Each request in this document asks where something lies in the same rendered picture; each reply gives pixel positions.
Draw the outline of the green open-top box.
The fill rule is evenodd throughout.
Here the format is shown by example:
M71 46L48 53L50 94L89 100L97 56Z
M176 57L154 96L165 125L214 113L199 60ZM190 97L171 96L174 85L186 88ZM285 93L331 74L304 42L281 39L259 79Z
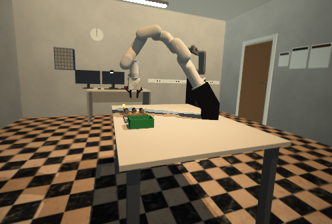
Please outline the green open-top box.
M130 129L154 128L154 118L150 115L129 116Z

